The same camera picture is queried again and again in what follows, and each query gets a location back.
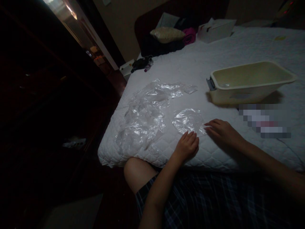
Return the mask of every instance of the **beige pillow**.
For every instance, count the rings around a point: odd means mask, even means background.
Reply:
[[[167,44],[172,41],[181,40],[184,38],[185,33],[181,30],[170,28],[170,27],[159,27],[150,31],[160,43]]]

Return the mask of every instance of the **white box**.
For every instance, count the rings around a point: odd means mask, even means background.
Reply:
[[[122,65],[120,67],[120,71],[123,74],[125,80],[128,82],[129,77],[131,75],[131,70],[132,70],[132,64],[134,63],[134,59],[131,61],[128,61],[126,64]]]
[[[236,20],[230,19],[217,19],[212,18],[206,24],[198,27],[197,38],[205,43],[211,43],[216,40],[220,40],[231,36],[232,29]]]
[[[214,104],[247,104],[263,100],[296,79],[280,65],[264,61],[213,71],[207,83]]]

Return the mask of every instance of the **tissue box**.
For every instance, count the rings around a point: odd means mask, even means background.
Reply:
[[[212,18],[206,24],[200,25],[198,28],[197,38],[205,43],[211,43],[231,35],[236,20]]]

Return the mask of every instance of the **crumpled plastic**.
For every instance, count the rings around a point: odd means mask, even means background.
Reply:
[[[134,93],[119,124],[116,136],[118,152],[134,156],[141,148],[154,150],[153,144],[163,135],[166,127],[161,109],[168,107],[171,99],[183,96],[183,92],[191,94],[195,91],[197,86],[180,82],[166,84],[156,79]]]
[[[200,110],[191,108],[175,111],[174,118],[172,119],[172,124],[179,133],[184,134],[187,131],[194,131],[198,137],[207,135],[204,123]]]

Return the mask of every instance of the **mattress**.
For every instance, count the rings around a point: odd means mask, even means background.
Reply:
[[[283,28],[243,28],[234,27],[231,37],[210,44],[196,40],[182,50],[159,56],[148,72],[135,71],[131,74],[121,100],[111,118],[98,149],[102,165],[124,166],[134,156],[163,167],[173,153],[181,134],[171,121],[176,110],[199,109],[205,121],[218,118],[228,121],[247,141],[263,149],[272,157],[296,171],[304,171],[305,161],[305,31]],[[291,138],[263,139],[243,121],[234,107],[212,104],[208,98],[206,78],[214,70],[248,64],[258,61],[275,61],[295,73],[299,79],[283,85],[271,101],[266,103],[286,104],[291,116]],[[197,85],[198,91],[171,99],[170,106],[164,108],[164,134],[155,143],[155,150],[141,149],[133,154],[118,152],[115,143],[119,131],[119,121],[128,110],[128,102],[133,93],[159,78],[164,83],[182,82]],[[201,136],[199,151],[185,166],[212,171],[255,170],[251,161],[236,152],[220,149],[209,136]]]

